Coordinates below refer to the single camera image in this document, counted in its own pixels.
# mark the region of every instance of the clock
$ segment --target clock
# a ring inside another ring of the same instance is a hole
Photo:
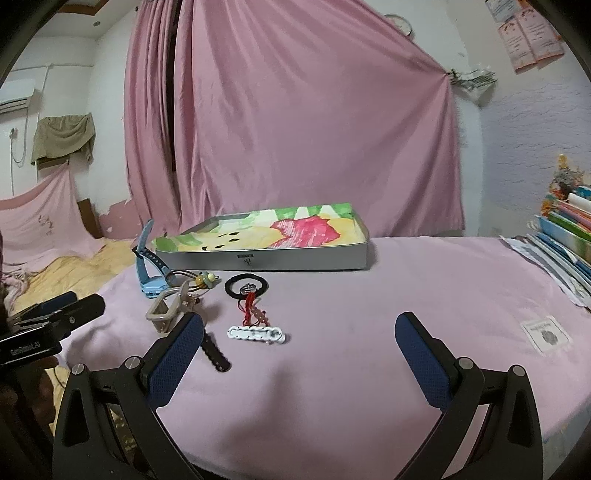
[[[413,28],[406,18],[395,14],[386,14],[384,16],[389,19],[405,37],[410,37],[413,34]]]

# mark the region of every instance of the air conditioner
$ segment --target air conditioner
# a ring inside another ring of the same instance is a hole
[[[35,81],[12,80],[0,87],[0,115],[27,108],[35,93]]]

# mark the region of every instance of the beige clip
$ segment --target beige clip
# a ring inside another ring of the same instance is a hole
[[[146,313],[146,320],[154,324],[160,335],[167,335],[173,320],[179,313],[195,312],[199,303],[199,297],[189,294],[189,283],[187,280],[180,287],[172,287],[164,290],[154,300],[152,306]],[[167,297],[174,296],[170,307],[166,304]]]

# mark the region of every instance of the pink cloth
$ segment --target pink cloth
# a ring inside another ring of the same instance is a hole
[[[152,234],[179,233],[180,211],[172,182],[166,68],[176,0],[142,2],[125,70],[125,158],[131,196]]]
[[[183,229],[339,202],[372,236],[464,227],[446,72],[362,0],[183,2],[174,89]]]
[[[7,289],[7,295],[4,298],[4,307],[8,313],[12,313],[12,308],[17,298],[29,289],[29,276],[30,274],[24,271],[16,271],[9,274],[0,273],[0,284],[4,284]]]
[[[91,257],[104,242],[84,228],[68,165],[22,195],[0,200],[2,272],[35,273],[57,257]]]
[[[490,238],[381,238],[369,271],[263,273],[259,308],[290,335],[267,346],[226,336],[243,314],[223,284],[202,301],[207,330],[232,363],[198,352],[158,410],[178,446],[229,478],[392,479],[440,412],[428,406],[394,338],[413,311],[456,356],[481,368],[523,365],[545,438],[591,395],[591,322],[536,265]],[[222,281],[232,272],[220,272]],[[72,366],[113,368],[158,338],[133,267],[101,289],[103,317],[75,330]],[[520,323],[554,316],[573,343],[542,356]],[[465,460],[472,447],[464,445]]]

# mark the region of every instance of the pink bedsheet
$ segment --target pink bedsheet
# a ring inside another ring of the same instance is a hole
[[[92,257],[105,244],[84,228],[68,165],[16,197],[0,200],[3,273],[40,272],[58,257]]]
[[[497,239],[373,242],[369,271],[262,275],[270,287],[259,306],[291,336],[285,345],[228,339],[228,327],[241,321],[236,302],[223,286],[206,293],[207,329],[233,367],[218,373],[198,352],[158,411],[191,460],[233,478],[394,478],[439,416],[394,338],[406,310],[481,368],[525,366],[544,437],[587,403],[591,316],[538,267]],[[64,342],[69,365],[117,367],[157,338],[133,268],[100,293],[105,315]],[[544,357],[519,323],[546,315],[573,343]]]

